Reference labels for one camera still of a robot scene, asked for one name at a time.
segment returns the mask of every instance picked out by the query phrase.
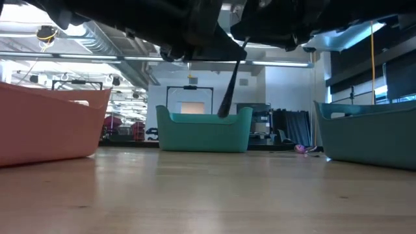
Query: black machine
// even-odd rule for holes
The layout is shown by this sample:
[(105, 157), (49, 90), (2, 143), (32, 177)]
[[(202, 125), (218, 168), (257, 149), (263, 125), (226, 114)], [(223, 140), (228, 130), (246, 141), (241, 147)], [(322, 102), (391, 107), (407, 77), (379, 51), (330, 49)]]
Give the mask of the black machine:
[(253, 109), (249, 145), (273, 144), (276, 134), (274, 134), (272, 127), (271, 105), (265, 103), (238, 103), (237, 113), (245, 107)]
[(314, 35), (364, 21), (414, 18), (414, 0), (25, 0), (61, 28), (96, 20), (161, 46), (166, 61), (244, 60), (246, 52), (217, 24), (223, 3), (245, 7), (234, 38), (291, 51)]

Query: window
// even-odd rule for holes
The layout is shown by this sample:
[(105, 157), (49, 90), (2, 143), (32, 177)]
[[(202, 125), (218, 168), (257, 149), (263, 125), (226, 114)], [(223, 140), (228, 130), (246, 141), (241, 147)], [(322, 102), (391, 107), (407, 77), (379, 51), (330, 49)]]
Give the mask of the window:
[(181, 114), (205, 114), (205, 105), (198, 102), (182, 102)]
[(393, 103), (400, 103), (400, 102), (405, 102), (405, 101), (415, 101), (416, 100), (416, 95), (408, 95), (408, 96), (404, 96), (398, 99), (394, 99)]
[(376, 88), (374, 95), (376, 96), (376, 105), (390, 104), (390, 100), (387, 98), (387, 85)]

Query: ceiling light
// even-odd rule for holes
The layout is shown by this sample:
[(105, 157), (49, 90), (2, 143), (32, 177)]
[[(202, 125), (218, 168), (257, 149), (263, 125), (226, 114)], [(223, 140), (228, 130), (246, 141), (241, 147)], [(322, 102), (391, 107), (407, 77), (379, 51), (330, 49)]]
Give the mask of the ceiling light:
[(38, 85), (38, 84), (21, 84), (19, 86), (23, 86), (23, 87), (26, 87), (26, 88), (45, 88), (45, 87), (42, 87), (41, 85)]
[(60, 78), (61, 81), (67, 81), (69, 79), (68, 75), (66, 75), (66, 72), (64, 73), (64, 75), (62, 75), (62, 77)]
[(125, 60), (139, 60), (148, 62), (164, 62), (162, 57), (124, 57)]
[(53, 57), (52, 54), (45, 54), (45, 53), (25, 53), (25, 52), (0, 52), (0, 56), (15, 56), (15, 57), (42, 57), (42, 58), (51, 58)]
[(46, 43), (50, 46), (50, 43), (52, 43), (55, 40), (55, 37), (57, 35), (58, 31), (54, 27), (50, 25), (42, 25), (39, 30), (36, 32), (36, 37), (39, 41)]
[(32, 83), (38, 83), (38, 82), (39, 82), (39, 76), (37, 76), (37, 75), (31, 75), (31, 76), (29, 77), (29, 80), (30, 80)]
[(0, 32), (0, 37), (11, 37), (11, 38), (28, 38), (28, 37), (35, 37), (36, 34), (26, 34), (26, 33), (3, 33)]
[(120, 86), (121, 82), (120, 82), (120, 77), (113, 77), (112, 78), (112, 85), (114, 86)]
[(108, 55), (59, 55), (61, 58), (64, 59), (105, 59), (105, 60), (112, 60), (117, 59), (116, 56), (108, 56)]
[(297, 67), (297, 68), (308, 68), (310, 64), (307, 62), (269, 62), (269, 61), (247, 61), (244, 64), (253, 64), (260, 66), (285, 66), (285, 67)]
[(138, 97), (140, 97), (139, 93), (134, 91), (133, 92), (133, 98), (138, 99)]
[(91, 60), (93, 63), (121, 64), (121, 61)]

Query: pink object on floor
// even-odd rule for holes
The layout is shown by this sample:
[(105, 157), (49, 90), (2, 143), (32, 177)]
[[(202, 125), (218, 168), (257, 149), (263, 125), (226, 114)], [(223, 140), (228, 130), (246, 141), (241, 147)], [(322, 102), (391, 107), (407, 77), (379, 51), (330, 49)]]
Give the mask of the pink object on floor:
[(295, 145), (294, 150), (297, 153), (306, 153), (306, 148), (305, 146), (302, 146), (302, 145)]
[[(0, 83), (0, 166), (87, 157), (111, 90), (52, 91)], [(74, 101), (87, 101), (88, 106)]]

